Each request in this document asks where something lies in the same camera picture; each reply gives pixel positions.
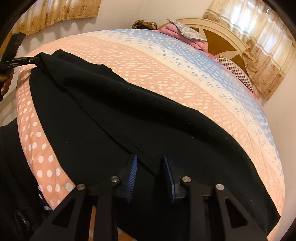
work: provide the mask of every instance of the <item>pillow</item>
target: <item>pillow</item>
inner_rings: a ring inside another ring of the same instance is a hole
[[[182,24],[176,20],[173,19],[168,19],[168,21],[170,23],[172,23],[173,25],[175,25],[177,27],[177,29],[179,30],[179,32],[188,39],[196,39],[199,41],[204,41],[206,42],[207,39],[201,35],[200,33],[196,32],[194,29],[187,27],[185,24]]]
[[[219,55],[217,61],[229,69],[235,75],[235,77],[237,77],[252,93],[254,93],[253,84],[250,78],[236,63],[222,55]]]

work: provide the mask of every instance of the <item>polka dot bedsheet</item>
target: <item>polka dot bedsheet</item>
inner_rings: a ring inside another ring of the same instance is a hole
[[[126,81],[193,108],[227,131],[252,160],[275,206],[282,214],[285,188],[278,151],[267,119],[254,97],[227,70],[203,52],[170,36],[150,30],[106,30],[73,35],[31,52],[58,49],[94,64],[104,64]],[[20,68],[17,119],[28,165],[54,210],[75,187],[60,166],[39,122],[30,95],[30,71]],[[89,232],[93,240],[94,216]],[[277,226],[269,234],[272,240]],[[133,238],[118,229],[119,240]]]

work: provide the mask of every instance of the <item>peach bedsheet section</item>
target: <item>peach bedsheet section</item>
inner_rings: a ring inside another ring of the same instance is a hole
[[[237,119],[190,79],[131,47],[86,35],[74,35],[45,44],[39,52],[52,54],[62,49],[94,64],[105,64],[126,81],[168,97],[184,106],[200,111],[232,135],[251,158],[279,213],[284,205],[284,190],[273,168],[252,143],[248,131]],[[63,171],[42,129],[30,94],[29,76],[33,65],[21,67],[17,86],[17,112],[20,141],[29,167],[36,177],[44,198],[52,209],[75,187]],[[132,240],[119,231],[119,240]]]

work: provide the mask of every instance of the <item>person's hand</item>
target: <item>person's hand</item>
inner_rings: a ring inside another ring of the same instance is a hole
[[[14,69],[8,69],[6,74],[0,74],[0,82],[4,82],[2,89],[0,90],[0,93],[2,96],[4,96],[11,84],[11,80],[13,78]]]

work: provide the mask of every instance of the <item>curtain floral pattern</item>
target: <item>curtain floral pattern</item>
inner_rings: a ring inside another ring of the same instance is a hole
[[[37,0],[16,22],[3,45],[3,54],[13,33],[31,35],[57,22],[98,16],[101,0]]]
[[[246,70],[268,100],[296,56],[295,39],[283,21],[262,0],[213,0],[203,18],[222,24],[246,44]]]

